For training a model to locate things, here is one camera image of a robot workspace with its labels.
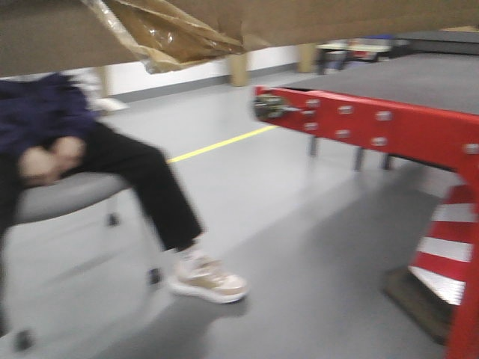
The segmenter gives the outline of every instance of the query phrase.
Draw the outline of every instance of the person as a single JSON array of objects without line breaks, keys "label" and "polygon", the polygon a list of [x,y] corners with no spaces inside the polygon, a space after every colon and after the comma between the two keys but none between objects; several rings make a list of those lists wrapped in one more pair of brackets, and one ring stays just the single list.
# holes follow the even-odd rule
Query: person
[{"label": "person", "polygon": [[98,122],[85,84],[74,80],[68,73],[0,79],[1,256],[23,190],[83,171],[118,174],[132,185],[163,248],[178,253],[168,279],[173,292],[215,303],[243,298],[246,281],[200,248],[201,225],[162,152]]}]

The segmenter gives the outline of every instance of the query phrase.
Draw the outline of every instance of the bolt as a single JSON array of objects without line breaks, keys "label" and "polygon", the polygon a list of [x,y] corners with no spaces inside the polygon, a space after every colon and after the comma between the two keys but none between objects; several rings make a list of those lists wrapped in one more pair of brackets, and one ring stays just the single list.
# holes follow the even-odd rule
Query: bolt
[{"label": "bolt", "polygon": [[301,113],[302,113],[303,115],[309,116],[309,117],[314,116],[314,114],[316,114],[316,112],[315,112],[315,111],[312,111],[312,110],[302,111]]},{"label": "bolt", "polygon": [[282,116],[282,113],[280,111],[268,113],[268,118],[280,118],[281,116]]},{"label": "bolt", "polygon": [[271,96],[264,99],[268,106],[278,106],[283,104],[283,99],[279,96]]},{"label": "bolt", "polygon": [[371,139],[373,146],[385,146],[388,144],[388,139],[386,137],[375,137]]},{"label": "bolt", "polygon": [[464,144],[463,151],[468,155],[477,155],[479,154],[479,144]]},{"label": "bolt", "polygon": [[307,99],[306,100],[306,107],[309,108],[318,108],[320,107],[320,101],[318,99]]},{"label": "bolt", "polygon": [[351,136],[351,131],[348,129],[339,129],[336,131],[337,138],[348,138]]},{"label": "bolt", "polygon": [[353,107],[351,105],[343,105],[338,107],[339,114],[352,114]]},{"label": "bolt", "polygon": [[284,112],[299,112],[301,111],[299,108],[297,107],[293,107],[293,106],[282,106],[281,107],[281,110],[284,111]]},{"label": "bolt", "polygon": [[392,120],[392,113],[390,111],[378,111],[376,113],[376,119],[378,121],[390,121]]},{"label": "bolt", "polygon": [[304,124],[304,129],[306,131],[314,131],[318,128],[318,124],[316,122],[307,122]]}]

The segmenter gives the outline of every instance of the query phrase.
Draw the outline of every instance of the plastic wrap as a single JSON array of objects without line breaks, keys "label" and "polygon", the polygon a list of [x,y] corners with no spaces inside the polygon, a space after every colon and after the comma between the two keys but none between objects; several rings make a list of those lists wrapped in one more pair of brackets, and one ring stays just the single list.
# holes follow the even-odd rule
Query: plastic wrap
[{"label": "plastic wrap", "polygon": [[180,70],[245,51],[238,40],[163,0],[84,2],[150,73]]}]

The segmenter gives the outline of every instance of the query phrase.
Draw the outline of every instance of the gray tabletop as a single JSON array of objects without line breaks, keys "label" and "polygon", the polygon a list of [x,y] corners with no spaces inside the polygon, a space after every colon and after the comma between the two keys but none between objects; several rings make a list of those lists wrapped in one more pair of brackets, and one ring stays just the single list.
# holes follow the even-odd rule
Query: gray tabletop
[{"label": "gray tabletop", "polygon": [[416,54],[282,86],[479,115],[479,56]]}]

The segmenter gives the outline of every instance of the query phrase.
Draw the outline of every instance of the chair seat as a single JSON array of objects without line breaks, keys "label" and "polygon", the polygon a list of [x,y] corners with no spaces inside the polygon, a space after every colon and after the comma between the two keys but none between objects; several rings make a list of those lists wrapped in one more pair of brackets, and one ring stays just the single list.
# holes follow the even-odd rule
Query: chair seat
[{"label": "chair seat", "polygon": [[114,174],[80,173],[54,185],[30,188],[19,199],[15,224],[44,221],[99,203],[129,188]]}]

